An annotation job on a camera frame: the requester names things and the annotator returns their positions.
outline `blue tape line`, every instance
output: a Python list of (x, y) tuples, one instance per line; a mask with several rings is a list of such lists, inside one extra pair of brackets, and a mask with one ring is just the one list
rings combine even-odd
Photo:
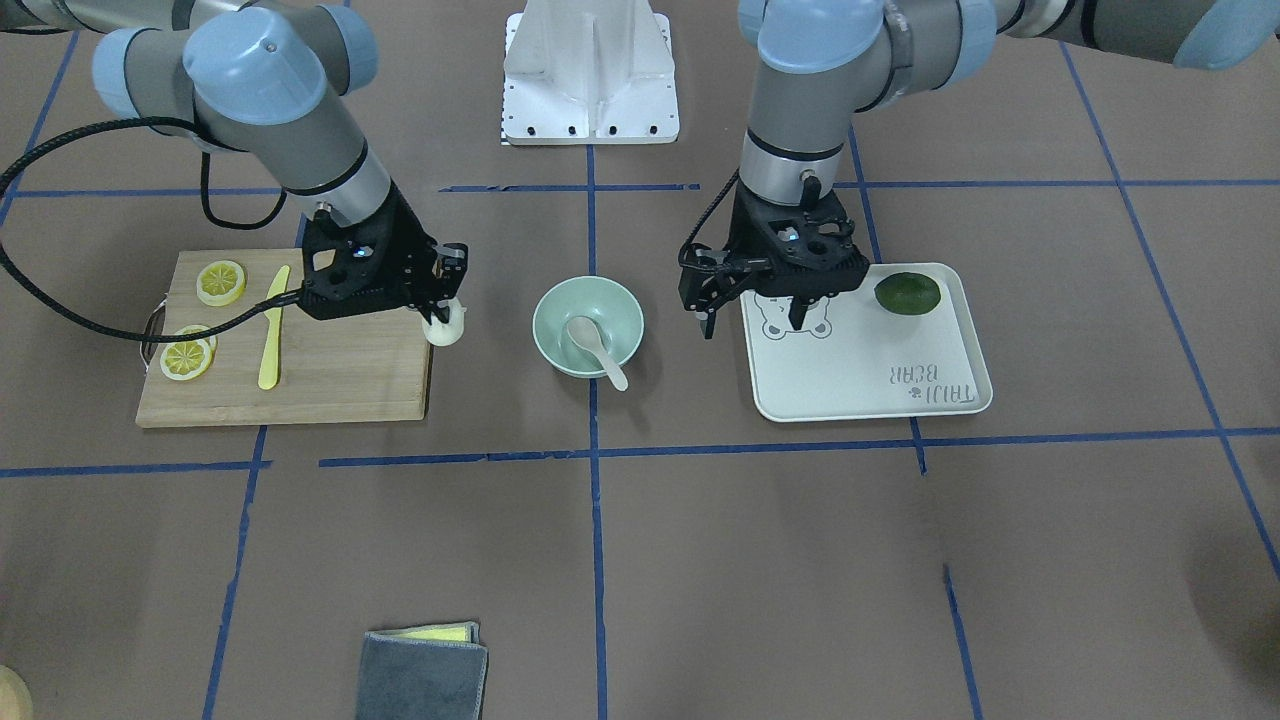
[(1228, 428), (1228, 437), (1267, 437), (1280, 436), (1280, 428)]
[(602, 448), (600, 457), (653, 457), (668, 455), (751, 455), (759, 452), (833, 452), (842, 450), (891, 450), (914, 447), (910, 439), (865, 439), (832, 442), (780, 442), (760, 445), (687, 445), (676, 447)]
[(298, 234), (296, 234), (293, 237), (293, 247), (302, 247), (302, 236), (306, 233), (306, 229), (307, 229), (307, 217), (300, 214), (298, 215)]
[[(1115, 187), (1115, 181), (1053, 181), (1053, 179), (1007, 179), (1007, 181), (867, 181), (837, 182), (835, 187), (852, 190), (865, 184), (872, 190), (916, 190), (916, 188), (963, 188), (963, 187)], [(1280, 179), (1271, 178), (1231, 178), (1231, 179), (1140, 179), (1124, 181), (1129, 187), (1276, 187)]]
[(691, 184), (598, 184), (598, 192), (681, 192), (686, 190), (700, 190), (698, 183)]
[(1064, 433), (1046, 436), (991, 436), (957, 438), (924, 438), (925, 447), (995, 447), (1001, 445), (1053, 445), (1085, 442), (1138, 442), (1148, 439), (1213, 438), (1217, 430), (1147, 430), (1129, 433)]
[[(658, 447), (607, 447), (595, 452), (600, 457), (652, 457), (681, 455), (751, 455), (764, 452), (835, 452), (845, 450), (896, 450), (914, 448), (916, 443), (924, 447), (996, 447), (1004, 445), (1055, 445), (1055, 443), (1093, 443), (1093, 442), (1142, 442), (1166, 439), (1203, 439), (1220, 434), (1230, 437), (1274, 437), (1280, 436), (1280, 428), (1233, 428), (1219, 433), (1213, 428), (1185, 430), (1137, 430), (1114, 433), (1062, 433), (1028, 436), (988, 436), (955, 438), (916, 438), (882, 441), (833, 441), (796, 443), (756, 443), (756, 445), (692, 445)], [(388, 457), (332, 457), (320, 460), (321, 468), (357, 468), (376, 465), (440, 465), (454, 462), (512, 462), (525, 460), (582, 460), (591, 456), (593, 450), (553, 450), (538, 452), (476, 452), (458, 455), (407, 455)]]
[(595, 274), (595, 146), (586, 146), (586, 274)]
[(244, 502), (241, 505), (239, 536), (236, 539), (236, 571), (232, 580), (227, 583), (227, 594), (223, 598), (223, 616), (218, 625), (218, 643), (214, 646), (214, 662), (209, 669), (209, 689), (205, 692), (205, 711), (202, 720), (212, 720), (214, 703), (218, 700), (218, 683), (223, 676), (223, 657), (227, 652), (227, 637), (232, 629), (232, 612), (236, 610), (236, 591), (239, 589), (239, 571), (244, 562), (244, 543), (248, 539), (248, 509), (253, 505), (253, 495), (257, 492), (257, 473), (266, 466), (262, 462), (262, 448), (266, 445), (266, 425), (257, 429), (257, 439), (253, 442), (253, 462), (248, 470), (248, 480), (244, 483)]
[(1183, 323), (1178, 318), (1178, 310), (1174, 307), (1174, 300), (1170, 297), (1169, 288), (1165, 286), (1165, 278), (1161, 275), (1160, 266), (1156, 264), (1156, 256), (1151, 250), (1151, 243), (1147, 241), (1147, 233), (1143, 231), (1142, 223), (1138, 220), (1138, 210), (1134, 208), (1133, 199), (1129, 197), (1129, 190), (1125, 187), (1124, 179), (1120, 177), (1120, 167), (1116, 164), (1116, 159), (1111, 154), (1111, 146), (1107, 143), (1107, 138), (1102, 133), (1102, 124), (1098, 122), (1098, 115), (1093, 111), (1093, 102), (1089, 101), (1089, 95), (1084, 90), (1084, 81), (1080, 79), (1080, 73), (1075, 69), (1075, 63), (1071, 61), (1071, 54), (1068, 53), (1066, 44), (1060, 41), (1059, 47), (1062, 51), (1062, 58), (1066, 60), (1066, 68), (1071, 73), (1071, 79), (1075, 82), (1075, 90), (1080, 94), (1080, 100), (1084, 102), (1084, 110), (1089, 115), (1089, 123), (1093, 124), (1093, 132), (1098, 136), (1098, 143), (1102, 146), (1102, 154), (1106, 156), (1107, 165), (1111, 168), (1114, 184), (1120, 190), (1120, 197), (1124, 200), (1125, 210), (1129, 213), (1129, 222), (1133, 224), (1133, 229), (1138, 234), (1138, 243), (1142, 246), (1142, 254), (1147, 259), (1147, 268), (1151, 269), (1151, 277), (1156, 282), (1156, 288), (1160, 291), (1160, 299), (1164, 301), (1165, 310), (1169, 313), (1169, 319), (1174, 324), (1174, 332), (1178, 333), (1178, 342), (1181, 343), (1183, 354), (1187, 355), (1187, 361), (1190, 364), (1192, 374), (1196, 377), (1196, 384), (1199, 387), (1201, 397), (1204, 400), (1204, 407), (1208, 409), (1213, 427), (1221, 430), (1222, 420), (1217, 414), (1217, 407), (1213, 405), (1213, 398), (1210, 396), (1208, 384), (1204, 382), (1204, 375), (1201, 373), (1199, 363), (1196, 360), (1196, 354), (1192, 351), (1190, 341), (1187, 338), (1187, 331), (1183, 328)]
[(956, 630), (956, 646), (960, 648), (960, 664), (964, 665), (964, 682), (969, 688), (969, 706), (973, 708), (973, 720), (983, 720), (982, 698), (978, 696), (978, 679), (973, 673), (973, 657), (969, 655), (969, 639), (964, 633), (964, 619), (960, 616), (960, 602), (956, 601), (955, 583), (951, 580), (951, 566), (942, 566), (943, 580), (947, 585), (947, 603), (951, 606), (951, 625)]
[(609, 717), (609, 670), (604, 628), (604, 524), (600, 511), (600, 421), (599, 383), (588, 389), (591, 436), (591, 556), (595, 575), (595, 702), (596, 717)]
[(867, 176), (863, 173), (863, 154), (858, 151), (858, 133), (854, 132), (852, 126), (849, 126), (849, 152), (854, 159), (854, 174), (858, 177), (854, 187), (858, 188), (858, 193), (863, 199), (863, 219), (867, 222), (867, 234), (870, 237), (872, 260), (883, 263), (884, 259), (881, 258), (879, 252), (879, 233), (876, 232), (876, 215), (872, 214), (872, 196), (867, 191)]
[(1235, 450), (1231, 447), (1231, 442), (1228, 438), (1225, 428), (1222, 427), (1222, 419), (1217, 413), (1217, 407), (1213, 405), (1213, 397), (1210, 395), (1208, 383), (1204, 382), (1204, 375), (1201, 373), (1199, 363), (1196, 360), (1196, 352), (1192, 350), (1190, 340), (1187, 337), (1183, 323), (1178, 318), (1178, 310), (1174, 307), (1172, 297), (1169, 295), (1169, 288), (1165, 286), (1165, 279), (1160, 273), (1160, 266), (1156, 264), (1156, 255), (1151, 250), (1151, 243), (1147, 241), (1147, 233), (1143, 231), (1142, 222), (1138, 219), (1138, 210), (1134, 208), (1133, 200), (1129, 197), (1129, 188), (1125, 186), (1125, 182), (1120, 176), (1120, 167), (1116, 164), (1115, 156), (1111, 154), (1111, 146), (1107, 143), (1107, 138), (1102, 132), (1102, 124), (1098, 122), (1097, 113), (1093, 111), (1093, 102), (1089, 101), (1089, 94), (1084, 90), (1084, 81), (1080, 78), (1080, 73), (1076, 70), (1075, 63), (1071, 60), (1071, 54), (1068, 51), (1066, 44), (1059, 42), (1059, 49), (1062, 51), (1062, 59), (1066, 60), (1066, 68), (1071, 73), (1071, 79), (1075, 82), (1075, 88), (1080, 94), (1080, 100), (1084, 102), (1084, 109), (1089, 115), (1089, 122), (1093, 124), (1093, 132), (1098, 136), (1098, 143), (1102, 146), (1102, 154), (1106, 156), (1107, 165), (1111, 168), (1111, 176), (1115, 178), (1115, 184), (1120, 190), (1120, 196), (1124, 199), (1125, 209), (1129, 213), (1129, 220), (1133, 223), (1133, 229), (1138, 234), (1138, 242), (1142, 245), (1142, 252), (1147, 259), (1147, 265), (1151, 268), (1151, 277), (1156, 282), (1156, 288), (1160, 290), (1160, 297), (1165, 304), (1165, 310), (1169, 313), (1169, 319), (1172, 322), (1174, 331), (1178, 333), (1178, 342), (1183, 346), (1183, 352), (1187, 355), (1187, 363), (1190, 365), (1192, 374), (1196, 377), (1197, 387), (1199, 387), (1201, 397), (1204, 398), (1204, 407), (1208, 410), (1210, 418), (1213, 420), (1213, 429), (1221, 439), (1222, 452), (1226, 454), (1226, 460), (1231, 465), (1231, 473), (1235, 475), (1235, 482), (1240, 487), (1240, 493), (1244, 496), (1244, 503), (1248, 507), (1249, 515), (1253, 518), (1253, 524), (1258, 530), (1258, 538), (1266, 548), (1267, 559), (1271, 560), (1271, 570), (1275, 573), (1276, 579), (1280, 579), (1280, 555), (1276, 553), (1275, 543), (1271, 542), (1271, 533), (1267, 530), (1262, 514), (1258, 511), (1258, 506), (1253, 500), (1253, 492), (1249, 489), (1249, 483), (1244, 478), (1244, 471), (1240, 469), (1240, 464), (1235, 457)]
[(920, 434), (920, 419), (910, 418), (911, 442), (915, 445), (915, 461), (920, 465), (920, 475), (929, 474), (929, 462), (924, 457), (924, 437)]
[(1222, 433), (1221, 441), (1222, 451), (1226, 452), (1226, 461), (1231, 465), (1231, 474), (1235, 475), (1235, 484), (1239, 486), (1240, 495), (1244, 496), (1244, 505), (1249, 509), (1253, 527), (1258, 530), (1258, 537), (1262, 538), (1262, 547), (1267, 551), (1267, 560), (1271, 561), (1271, 571), (1280, 580), (1280, 555), (1276, 555), (1276, 547), (1271, 542), (1271, 533), (1267, 530), (1266, 520), (1262, 519), (1262, 512), (1258, 511), (1258, 503), (1253, 500), (1253, 491), (1249, 489), (1249, 483), (1244, 478), (1244, 470), (1235, 457), (1235, 448), (1231, 447), (1231, 441), (1226, 437), (1226, 433)]
[[(210, 188), (209, 195), (279, 195), (278, 187), (227, 187)], [(200, 195), (200, 188), (146, 188), (146, 190), (23, 190), (14, 193), (17, 197), (193, 197)]]
[[(67, 77), (67, 68), (72, 64), (72, 55), (76, 54), (76, 45), (79, 42), (79, 31), (73, 32), (70, 40), (67, 41), (67, 50), (63, 53), (63, 61), (58, 65), (58, 72), (54, 74), (54, 82), (49, 85), (49, 94), (45, 95), (45, 104), (40, 108), (40, 114), (36, 115), (36, 126), (31, 128), (31, 136), (27, 138), (27, 152), (36, 146), (40, 140), (40, 133), (45, 129), (45, 122), (49, 119), (49, 111), (54, 106), (54, 99), (58, 97), (58, 88), (63, 85), (63, 78)], [(13, 201), (17, 199), (18, 186), (22, 184), (22, 177), (18, 176), (9, 184), (9, 191), (5, 192), (4, 202), (0, 202), (0, 227), (4, 225), (5, 219), (9, 217), (9, 209), (13, 208)]]
[[(850, 183), (836, 183), (841, 187)], [(914, 190), (928, 187), (1112, 187), (1112, 181), (869, 181), (873, 190)]]
[[(701, 190), (700, 183), (596, 184), (596, 192), (681, 192)], [(451, 184), (436, 192), (588, 192), (590, 184)]]
[(78, 465), (67, 468), (0, 468), (4, 478), (64, 478), (81, 475), (155, 475), (161, 473), (210, 473), (248, 470), (251, 461), (241, 462), (155, 462), (147, 465)]
[(452, 455), (394, 455), (385, 457), (328, 457), (321, 468), (369, 468), (380, 465), (456, 465), (465, 462), (520, 462), (529, 460), (580, 460), (586, 450), (547, 450), (535, 452), (462, 452)]
[(585, 192), (585, 184), (451, 184), (439, 192)]
[[(876, 213), (872, 211), (872, 196), (868, 191), (867, 173), (863, 172), (863, 154), (858, 149), (858, 133), (854, 131), (854, 126), (849, 126), (849, 154), (854, 161), (854, 176), (858, 182), (854, 187), (858, 188), (858, 195), (863, 200), (863, 220), (867, 223), (867, 237), (872, 246), (872, 260), (876, 263), (883, 263), (884, 258), (881, 255), (879, 249), (879, 232), (876, 229)], [(846, 183), (836, 183), (840, 187)], [(911, 441), (915, 447), (915, 461), (920, 466), (920, 474), (924, 475), (929, 471), (928, 460), (924, 456), (924, 446), (920, 445), (920, 425), (915, 421), (915, 418), (910, 419), (911, 423)]]
[(1180, 179), (1124, 181), (1129, 187), (1276, 187), (1280, 179)]

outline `bear print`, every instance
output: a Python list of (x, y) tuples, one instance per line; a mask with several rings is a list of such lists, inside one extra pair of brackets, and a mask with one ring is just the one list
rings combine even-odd
[[(809, 313), (804, 316), (804, 327), (800, 328), (800, 332), (809, 333), (818, 340), (829, 336), (831, 323), (827, 320), (827, 305), (829, 304), (829, 297), (823, 297), (818, 302), (814, 302), (809, 307)], [(796, 332), (791, 329), (791, 320), (787, 319), (787, 313), (791, 311), (790, 297), (764, 297), (763, 295), (756, 295), (755, 306), (764, 314), (764, 337), (782, 340), (787, 333)]]

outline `blue joint cap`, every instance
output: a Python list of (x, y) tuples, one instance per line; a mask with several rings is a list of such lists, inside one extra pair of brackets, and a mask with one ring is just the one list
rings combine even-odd
[(760, 26), (764, 24), (764, 6), (769, 0), (739, 0), (737, 3), (737, 28), (742, 31), (742, 37), (754, 47), (760, 40)]
[(378, 41), (374, 38), (372, 28), (351, 8), (343, 5), (320, 5), (320, 8), (333, 17), (334, 24), (342, 32), (342, 41), (347, 45), (347, 69), (351, 73), (347, 92), (355, 92), (374, 82), (378, 76)]
[(1225, 70), (1244, 61), (1280, 26), (1277, 0), (1219, 0), (1174, 56), (1179, 68)]
[(883, 0), (771, 0), (756, 49), (778, 72), (822, 73), (865, 53), (883, 26)]
[(320, 58), (283, 15), (264, 8), (200, 26), (182, 64), (210, 108), (251, 126), (291, 123), (314, 110), (329, 88)]
[(960, 55), (942, 87), (960, 82), (987, 64), (996, 47), (996, 5), (991, 0), (960, 0)]
[(124, 77), (124, 59), (129, 54), (133, 38), (148, 29), (151, 28), (134, 27), (114, 31), (102, 36), (97, 49), (93, 50), (93, 88), (116, 117), (138, 117), (138, 109), (129, 96), (128, 79)]

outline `wooden cutting board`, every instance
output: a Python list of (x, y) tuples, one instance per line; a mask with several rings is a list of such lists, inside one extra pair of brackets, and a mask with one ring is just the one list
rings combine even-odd
[[(209, 307), (196, 297), (196, 275), (214, 260), (234, 260), (244, 268), (244, 295), (225, 307)], [(291, 268), (288, 288), (301, 286), (301, 250), (180, 252), (164, 332), (236, 318), (266, 299), (282, 265)], [(218, 336), (214, 363), (198, 378), (175, 382), (152, 368), (142, 386), (138, 425), (366, 423), (421, 420), (426, 414), (430, 345), (417, 313), (390, 310), (320, 322), (297, 306), (285, 307), (280, 382), (269, 391), (257, 387), (265, 342), (266, 318), (259, 315)]]

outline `brown floor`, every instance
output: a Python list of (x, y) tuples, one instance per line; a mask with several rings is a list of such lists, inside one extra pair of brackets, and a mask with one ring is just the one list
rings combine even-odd
[[(740, 324), (704, 342), (676, 302), (755, 65), (708, 5), (655, 3), (680, 141), (586, 150), (498, 143), (518, 0), (357, 0), (383, 70), (349, 106), (474, 254), (425, 421), (141, 430), (137, 348), (0, 281), (0, 664), (38, 717), (351, 717), (364, 630), (463, 619), (489, 720), (1280, 717), (1280, 45), (1207, 74), (1001, 40), (855, 118), (858, 238), (960, 273), (996, 401), (776, 425)], [(0, 156), (108, 118), (96, 40), (3, 38)], [(138, 327), (179, 250), (294, 243), (209, 225), (196, 179), (188, 143), (84, 141), (0, 206), (5, 247)], [(250, 158), (215, 186), (270, 204)], [(626, 395), (529, 337), (593, 258), (648, 318)]]

